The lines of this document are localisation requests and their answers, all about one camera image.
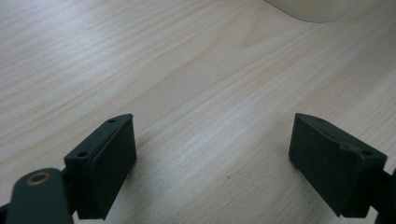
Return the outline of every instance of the white object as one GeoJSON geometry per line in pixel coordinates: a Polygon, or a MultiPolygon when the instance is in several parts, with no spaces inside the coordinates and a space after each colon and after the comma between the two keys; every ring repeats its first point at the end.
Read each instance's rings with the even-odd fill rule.
{"type": "Polygon", "coordinates": [[[313,22],[333,21],[346,14],[359,0],[265,0],[291,16],[313,22]]]}

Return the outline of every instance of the wood grain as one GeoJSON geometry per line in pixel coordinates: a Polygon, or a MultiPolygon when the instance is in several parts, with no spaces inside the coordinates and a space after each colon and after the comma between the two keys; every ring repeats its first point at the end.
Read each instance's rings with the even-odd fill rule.
{"type": "Polygon", "coordinates": [[[104,120],[138,162],[105,222],[374,223],[336,217],[290,164],[296,112],[396,168],[396,2],[330,23],[259,0],[0,3],[0,203],[104,120]]]}

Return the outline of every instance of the screw hole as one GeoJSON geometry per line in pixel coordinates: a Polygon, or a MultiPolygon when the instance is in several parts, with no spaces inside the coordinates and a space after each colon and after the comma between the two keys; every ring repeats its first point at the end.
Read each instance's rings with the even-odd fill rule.
{"type": "Polygon", "coordinates": [[[30,176],[26,180],[26,184],[29,186],[40,185],[50,179],[50,173],[38,173],[36,175],[30,176]]]}
{"type": "Polygon", "coordinates": [[[77,154],[77,156],[80,158],[86,157],[87,155],[88,155],[88,152],[80,152],[77,154]]]}
{"type": "Polygon", "coordinates": [[[373,156],[373,152],[371,151],[363,151],[361,154],[365,155],[365,156],[373,156]]]}

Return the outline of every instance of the wooden table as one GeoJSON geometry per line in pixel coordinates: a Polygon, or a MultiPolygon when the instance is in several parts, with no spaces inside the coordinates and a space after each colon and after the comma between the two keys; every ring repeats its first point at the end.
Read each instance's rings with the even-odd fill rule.
{"type": "Polygon", "coordinates": [[[330,23],[259,0],[0,4],[0,204],[103,121],[138,161],[105,222],[373,223],[337,217],[289,162],[294,114],[396,168],[396,1],[330,23]]]}

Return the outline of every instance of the light wood surface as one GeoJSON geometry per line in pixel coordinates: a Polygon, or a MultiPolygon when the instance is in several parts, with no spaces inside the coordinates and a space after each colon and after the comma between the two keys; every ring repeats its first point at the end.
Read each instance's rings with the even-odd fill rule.
{"type": "Polygon", "coordinates": [[[330,23],[260,0],[0,3],[0,204],[103,121],[138,161],[105,222],[374,223],[337,217],[290,164],[296,112],[396,168],[396,1],[330,23]]]}

